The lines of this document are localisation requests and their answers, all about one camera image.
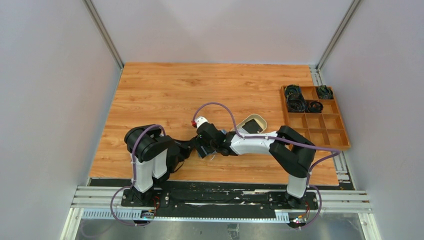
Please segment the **wooden compartment organizer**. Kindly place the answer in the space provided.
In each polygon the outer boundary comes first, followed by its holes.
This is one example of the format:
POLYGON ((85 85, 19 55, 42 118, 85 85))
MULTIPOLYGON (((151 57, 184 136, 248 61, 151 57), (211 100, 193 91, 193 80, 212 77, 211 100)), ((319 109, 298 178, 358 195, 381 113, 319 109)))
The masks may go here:
POLYGON ((316 146, 348 150, 348 132, 330 86, 284 85, 280 89, 286 125, 316 146))

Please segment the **black card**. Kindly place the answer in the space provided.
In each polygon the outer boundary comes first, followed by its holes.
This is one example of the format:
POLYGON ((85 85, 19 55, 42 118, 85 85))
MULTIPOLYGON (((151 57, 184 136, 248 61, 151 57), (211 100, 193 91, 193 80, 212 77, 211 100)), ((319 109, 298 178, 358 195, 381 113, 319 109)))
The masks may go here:
POLYGON ((263 128, 255 119, 250 119, 241 128, 248 134, 259 134, 263 131, 263 128))

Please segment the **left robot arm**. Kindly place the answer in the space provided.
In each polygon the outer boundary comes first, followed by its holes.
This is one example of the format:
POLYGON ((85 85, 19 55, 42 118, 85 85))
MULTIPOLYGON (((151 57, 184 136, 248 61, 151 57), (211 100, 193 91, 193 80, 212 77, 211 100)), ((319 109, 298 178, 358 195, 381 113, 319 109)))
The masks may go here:
POLYGON ((194 149, 192 139, 174 139, 159 124, 130 129, 124 142, 132 164, 130 188, 135 192, 135 202, 142 207, 152 203, 154 185, 167 181, 194 149))

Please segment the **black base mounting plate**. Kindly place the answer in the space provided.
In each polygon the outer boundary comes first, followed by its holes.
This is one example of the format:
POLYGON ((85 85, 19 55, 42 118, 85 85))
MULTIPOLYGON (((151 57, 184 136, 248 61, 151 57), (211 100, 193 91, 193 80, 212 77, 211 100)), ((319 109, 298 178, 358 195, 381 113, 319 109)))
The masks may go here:
POLYGON ((139 198, 132 189, 123 191, 119 206, 156 211, 158 217, 274 218, 276 210, 311 216, 319 208, 315 192, 300 201, 286 199, 286 185, 166 181, 139 198))

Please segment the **aluminium frame rail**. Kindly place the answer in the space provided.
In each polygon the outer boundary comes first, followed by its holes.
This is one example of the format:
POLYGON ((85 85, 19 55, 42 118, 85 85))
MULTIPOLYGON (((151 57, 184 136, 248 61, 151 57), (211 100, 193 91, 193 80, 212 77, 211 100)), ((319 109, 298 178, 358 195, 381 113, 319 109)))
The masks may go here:
POLYGON ((90 178, 74 192, 62 240, 380 240, 363 190, 309 189, 285 209, 281 184, 168 181, 156 201, 126 199, 128 179, 90 178))

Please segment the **beige oval tray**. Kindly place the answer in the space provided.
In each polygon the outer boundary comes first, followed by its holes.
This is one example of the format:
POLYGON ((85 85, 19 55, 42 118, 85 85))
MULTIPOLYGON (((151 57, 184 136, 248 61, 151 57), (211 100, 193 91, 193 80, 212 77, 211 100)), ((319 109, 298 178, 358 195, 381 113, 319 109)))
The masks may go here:
POLYGON ((259 114, 251 114, 236 125, 242 134, 262 134, 268 128, 267 121, 259 114))

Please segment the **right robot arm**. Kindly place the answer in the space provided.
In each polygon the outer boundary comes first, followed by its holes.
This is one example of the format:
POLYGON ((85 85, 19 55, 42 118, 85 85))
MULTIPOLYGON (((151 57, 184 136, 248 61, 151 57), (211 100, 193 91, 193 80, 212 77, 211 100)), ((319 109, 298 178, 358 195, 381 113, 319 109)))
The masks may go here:
POLYGON ((293 128, 283 125, 268 133, 222 132, 209 122, 196 123, 195 147, 199 155, 207 151, 223 156, 262 154, 272 156, 287 172, 285 201, 298 209, 306 201, 308 172, 315 158, 317 146, 293 128))

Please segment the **blue card holder wallet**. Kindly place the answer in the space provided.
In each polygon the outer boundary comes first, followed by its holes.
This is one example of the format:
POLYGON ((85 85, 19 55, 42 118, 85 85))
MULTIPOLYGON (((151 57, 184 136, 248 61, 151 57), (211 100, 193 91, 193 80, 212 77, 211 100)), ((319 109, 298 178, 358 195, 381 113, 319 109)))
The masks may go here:
POLYGON ((213 138, 206 134, 198 134, 194 138, 194 147, 198 156, 204 159, 206 156, 216 154, 216 146, 213 146, 213 138))

